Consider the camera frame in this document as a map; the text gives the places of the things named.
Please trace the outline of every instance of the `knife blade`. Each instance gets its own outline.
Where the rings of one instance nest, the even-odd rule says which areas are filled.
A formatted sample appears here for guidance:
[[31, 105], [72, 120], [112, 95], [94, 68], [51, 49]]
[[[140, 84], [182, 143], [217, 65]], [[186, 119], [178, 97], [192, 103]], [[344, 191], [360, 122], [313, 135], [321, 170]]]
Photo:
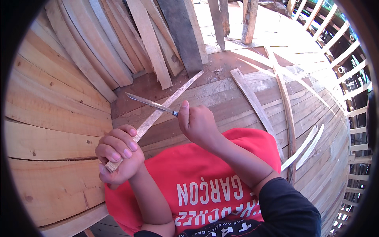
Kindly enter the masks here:
[[164, 111], [167, 111], [169, 113], [171, 113], [172, 115], [174, 115], [175, 117], [178, 116], [178, 111], [174, 111], [170, 108], [167, 108], [166, 106], [164, 105], [161, 105], [161, 104], [158, 104], [158, 103], [155, 103], [154, 101], [151, 101], [151, 100], [148, 100], [148, 99], [145, 99], [145, 98], [142, 98], [142, 97], [139, 97], [139, 96], [135, 96], [133, 94], [130, 94], [128, 92], [125, 92], [125, 94], [133, 99], [133, 100], [136, 100], [136, 101], [139, 101], [139, 102], [142, 102], [142, 103], [145, 103], [147, 105], [150, 105], [150, 106], [153, 106], [155, 108], [158, 108], [158, 109], [161, 109], [161, 110], [164, 110]]

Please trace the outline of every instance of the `red t-shirt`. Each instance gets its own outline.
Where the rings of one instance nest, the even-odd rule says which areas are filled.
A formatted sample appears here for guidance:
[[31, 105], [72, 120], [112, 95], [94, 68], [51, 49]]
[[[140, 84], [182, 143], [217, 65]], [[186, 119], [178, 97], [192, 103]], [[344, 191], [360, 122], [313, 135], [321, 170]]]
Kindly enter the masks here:
[[[276, 142], [258, 129], [235, 128], [223, 135], [255, 154], [280, 173]], [[196, 144], [168, 148], [145, 161], [150, 175], [166, 198], [176, 225], [176, 233], [198, 229], [225, 218], [263, 221], [259, 201], [227, 163]], [[143, 224], [129, 182], [111, 190], [105, 185], [108, 212], [128, 234]]]

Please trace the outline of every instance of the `black sleeve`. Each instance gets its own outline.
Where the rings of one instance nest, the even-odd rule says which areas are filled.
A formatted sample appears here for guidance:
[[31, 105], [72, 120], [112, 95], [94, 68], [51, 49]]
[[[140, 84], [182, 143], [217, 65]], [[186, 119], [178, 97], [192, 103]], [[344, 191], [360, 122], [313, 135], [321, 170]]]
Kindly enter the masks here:
[[259, 193], [266, 225], [288, 236], [320, 236], [321, 215], [308, 199], [283, 178], [268, 181]]
[[151, 231], [138, 231], [134, 233], [134, 237], [162, 237], [162, 236]]

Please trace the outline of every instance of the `wooden floor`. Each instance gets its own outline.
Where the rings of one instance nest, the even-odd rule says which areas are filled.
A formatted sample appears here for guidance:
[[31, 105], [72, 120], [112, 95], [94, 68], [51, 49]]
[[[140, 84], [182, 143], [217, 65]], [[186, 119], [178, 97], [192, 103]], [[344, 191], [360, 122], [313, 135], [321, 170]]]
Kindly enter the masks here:
[[[262, 104], [288, 158], [287, 126], [284, 108], [273, 72], [265, 65], [268, 58], [263, 45], [276, 46], [273, 51], [282, 67], [302, 79], [322, 97], [322, 103], [308, 89], [293, 78], [284, 76], [290, 94], [295, 122], [296, 146], [299, 147], [312, 127], [324, 124], [324, 132], [310, 158], [296, 171], [295, 188], [307, 197], [322, 216], [322, 236], [332, 226], [340, 208], [348, 174], [349, 124], [341, 106], [342, 91], [335, 73], [329, 68], [327, 58], [302, 25], [277, 12], [258, 8], [253, 43], [245, 46], [239, 42], [242, 8], [229, 5], [230, 37], [226, 50], [216, 46], [212, 20], [207, 4], [195, 4], [199, 25], [209, 54], [205, 73], [197, 79], [171, 106], [178, 110], [182, 100], [191, 106], [205, 105], [214, 114], [220, 132], [235, 127], [264, 129], [254, 110], [231, 78], [230, 70], [239, 68], [249, 81]], [[154, 111], [154, 108], [127, 98], [124, 92], [162, 103], [181, 87], [188, 77], [185, 71], [172, 78], [173, 87], [162, 91], [152, 74], [135, 79], [133, 85], [116, 90], [118, 100], [111, 104], [113, 127], [131, 124], [136, 128]], [[166, 148], [188, 143], [179, 129], [177, 118], [164, 113], [139, 141], [147, 159]], [[287, 170], [282, 172], [287, 177]]]

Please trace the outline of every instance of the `left hand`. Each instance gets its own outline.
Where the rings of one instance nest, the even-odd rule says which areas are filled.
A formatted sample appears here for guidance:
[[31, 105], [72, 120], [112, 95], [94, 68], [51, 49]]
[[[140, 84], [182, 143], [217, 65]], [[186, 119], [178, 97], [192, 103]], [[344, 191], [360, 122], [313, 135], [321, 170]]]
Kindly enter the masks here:
[[[95, 153], [102, 164], [99, 164], [100, 180], [108, 184], [123, 184], [133, 177], [144, 164], [145, 156], [132, 137], [137, 130], [131, 125], [122, 125], [113, 129], [99, 141]], [[121, 162], [118, 169], [110, 173], [104, 165], [108, 161]]]

